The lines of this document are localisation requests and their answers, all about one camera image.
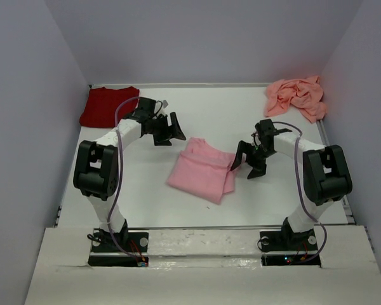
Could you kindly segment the pink t-shirt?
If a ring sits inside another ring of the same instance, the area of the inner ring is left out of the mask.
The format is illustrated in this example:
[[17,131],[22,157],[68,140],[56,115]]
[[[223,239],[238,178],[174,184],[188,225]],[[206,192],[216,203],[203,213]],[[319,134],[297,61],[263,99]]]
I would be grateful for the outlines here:
[[234,153],[210,146],[192,137],[180,152],[166,183],[170,187],[221,204],[224,195],[235,191],[236,170],[231,170]]

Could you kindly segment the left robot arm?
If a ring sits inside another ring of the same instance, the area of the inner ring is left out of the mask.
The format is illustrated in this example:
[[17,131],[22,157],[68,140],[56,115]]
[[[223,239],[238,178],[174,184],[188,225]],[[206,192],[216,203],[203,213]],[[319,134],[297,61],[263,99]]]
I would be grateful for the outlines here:
[[82,141],[77,150],[73,185],[91,203],[99,220],[98,235],[91,239],[120,251],[129,240],[127,220],[118,207],[123,182],[124,150],[144,135],[152,135],[155,146],[170,146],[185,140],[175,112],[166,114],[168,103],[132,97],[114,112],[114,127],[102,137]]

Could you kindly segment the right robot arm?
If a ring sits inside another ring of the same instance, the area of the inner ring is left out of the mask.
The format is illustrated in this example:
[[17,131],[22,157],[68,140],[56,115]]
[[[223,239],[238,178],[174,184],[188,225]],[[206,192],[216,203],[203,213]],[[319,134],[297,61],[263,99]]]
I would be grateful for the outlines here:
[[263,252],[294,250],[314,237],[314,226],[336,201],[352,191],[352,180],[343,149],[305,140],[302,131],[290,123],[276,128],[276,122],[264,119],[255,125],[253,142],[239,141],[231,170],[242,162],[251,166],[249,179],[263,177],[267,158],[276,153],[293,160],[300,203],[285,218],[279,231],[260,234]]

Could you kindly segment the red folded t-shirt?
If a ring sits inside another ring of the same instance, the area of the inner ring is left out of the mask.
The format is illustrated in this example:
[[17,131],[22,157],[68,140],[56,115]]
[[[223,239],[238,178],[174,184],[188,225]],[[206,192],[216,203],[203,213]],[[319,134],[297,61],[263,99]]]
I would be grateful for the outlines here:
[[115,127],[114,116],[117,107],[139,94],[140,90],[132,86],[122,89],[90,89],[84,111],[79,118],[80,125],[88,128]]

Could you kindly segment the salmon crumpled t-shirt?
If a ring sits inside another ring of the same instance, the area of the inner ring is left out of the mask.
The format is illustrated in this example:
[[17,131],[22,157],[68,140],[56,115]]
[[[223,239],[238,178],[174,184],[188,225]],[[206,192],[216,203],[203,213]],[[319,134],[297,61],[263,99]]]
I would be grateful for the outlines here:
[[327,113],[319,76],[280,79],[266,88],[265,95],[264,116],[268,118],[285,114],[290,107],[297,108],[310,123],[323,119]]

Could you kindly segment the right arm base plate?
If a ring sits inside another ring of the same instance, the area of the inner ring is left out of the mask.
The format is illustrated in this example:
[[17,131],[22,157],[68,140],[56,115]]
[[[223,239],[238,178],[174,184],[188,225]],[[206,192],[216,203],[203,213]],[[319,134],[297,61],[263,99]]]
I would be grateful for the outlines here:
[[321,260],[315,232],[311,229],[304,233],[279,231],[261,231],[257,241],[261,251],[261,263],[269,266],[318,266]]

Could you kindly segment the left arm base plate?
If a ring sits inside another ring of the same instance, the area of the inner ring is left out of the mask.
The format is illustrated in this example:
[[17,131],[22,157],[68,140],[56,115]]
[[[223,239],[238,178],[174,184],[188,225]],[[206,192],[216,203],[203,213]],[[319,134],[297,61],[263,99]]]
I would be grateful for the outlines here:
[[128,241],[118,247],[99,229],[86,237],[91,241],[88,264],[92,267],[141,268],[149,265],[147,231],[129,231]]

